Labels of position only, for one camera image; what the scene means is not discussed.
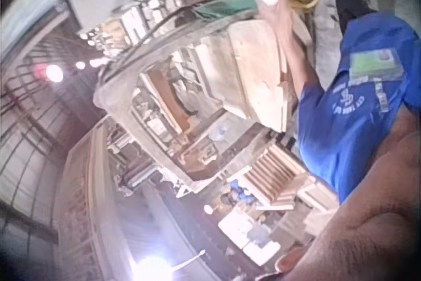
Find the green cloth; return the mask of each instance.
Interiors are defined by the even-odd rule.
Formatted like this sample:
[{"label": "green cloth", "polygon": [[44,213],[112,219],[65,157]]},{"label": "green cloth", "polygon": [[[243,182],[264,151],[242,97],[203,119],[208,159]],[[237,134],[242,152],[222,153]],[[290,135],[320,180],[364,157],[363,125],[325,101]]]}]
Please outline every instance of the green cloth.
[{"label": "green cloth", "polygon": [[194,12],[201,18],[213,20],[249,9],[257,9],[255,0],[214,0],[194,8]]}]

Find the hand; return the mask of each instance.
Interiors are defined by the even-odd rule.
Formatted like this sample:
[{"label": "hand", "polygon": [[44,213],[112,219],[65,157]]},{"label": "hand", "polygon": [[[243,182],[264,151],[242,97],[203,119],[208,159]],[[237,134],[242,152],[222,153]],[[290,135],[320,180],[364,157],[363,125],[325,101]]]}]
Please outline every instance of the hand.
[{"label": "hand", "polygon": [[293,9],[288,0],[278,0],[274,6],[257,2],[262,17],[273,27],[281,42],[287,43],[293,37]]}]

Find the person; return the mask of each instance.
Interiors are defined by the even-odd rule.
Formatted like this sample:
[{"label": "person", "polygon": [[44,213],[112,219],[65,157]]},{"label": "person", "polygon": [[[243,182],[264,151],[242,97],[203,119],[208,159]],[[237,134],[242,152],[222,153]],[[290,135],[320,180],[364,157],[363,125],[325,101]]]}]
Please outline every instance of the person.
[{"label": "person", "polygon": [[341,62],[324,91],[293,37],[287,0],[260,4],[299,96],[303,161],[340,202],[290,271],[260,280],[419,280],[420,40],[362,0],[337,0],[337,10]]},{"label": "person", "polygon": [[418,128],[421,42],[405,21],[374,12],[363,0],[336,1],[344,35],[326,91],[294,38],[287,0],[273,7],[259,3],[259,10],[275,31],[299,98],[303,162],[342,204],[370,165]]}]

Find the ceiling light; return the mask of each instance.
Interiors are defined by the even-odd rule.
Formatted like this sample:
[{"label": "ceiling light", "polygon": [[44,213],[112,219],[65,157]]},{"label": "ceiling light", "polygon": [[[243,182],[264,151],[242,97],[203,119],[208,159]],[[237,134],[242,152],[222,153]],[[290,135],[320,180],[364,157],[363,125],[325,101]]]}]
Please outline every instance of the ceiling light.
[{"label": "ceiling light", "polygon": [[148,257],[137,264],[133,275],[136,281],[171,281],[172,268],[160,257]]},{"label": "ceiling light", "polygon": [[77,69],[85,69],[85,63],[84,62],[77,62],[76,63],[76,68]]},{"label": "ceiling light", "polygon": [[93,68],[97,68],[102,65],[101,59],[92,59],[89,61],[89,65],[91,65]]},{"label": "ceiling light", "polygon": [[63,80],[63,71],[57,65],[48,65],[45,74],[52,82],[61,82]]},{"label": "ceiling light", "polygon": [[210,205],[208,205],[208,204],[206,204],[204,207],[203,207],[203,210],[205,211],[205,213],[206,214],[208,214],[208,215],[211,215],[212,213],[213,213],[213,208],[210,206]]}]

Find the cable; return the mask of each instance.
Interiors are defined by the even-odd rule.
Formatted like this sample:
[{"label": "cable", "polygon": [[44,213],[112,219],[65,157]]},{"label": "cable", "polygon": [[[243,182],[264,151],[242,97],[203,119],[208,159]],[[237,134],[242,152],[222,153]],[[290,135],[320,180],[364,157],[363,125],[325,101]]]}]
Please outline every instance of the cable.
[{"label": "cable", "polygon": [[[181,7],[178,8],[177,10],[173,11],[172,13],[170,13],[168,16],[164,17],[160,22],[158,22],[156,25],[153,26],[153,28],[151,28],[146,34],[145,36],[143,36],[139,43],[136,44],[136,46],[128,53],[127,56],[124,57],[124,59],[127,61],[130,57],[133,56],[133,54],[139,49],[139,47],[145,43],[145,41],[147,39],[149,39],[156,31],[158,31],[158,29],[163,26],[164,24],[166,24],[171,18],[174,18],[175,16],[179,15],[180,13],[182,13],[183,11],[186,10],[190,10],[194,5],[190,5],[190,6],[185,6],[185,7]],[[127,67],[129,67],[130,65],[132,65],[132,63],[135,61],[132,61],[128,64],[123,64],[123,66],[118,69],[115,73],[111,74],[110,77],[107,78],[107,80],[113,79],[115,76],[117,76],[118,74],[120,74],[124,69],[126,69]],[[103,84],[103,76],[105,71],[103,73],[101,73],[101,77],[98,78],[100,84]]]}]

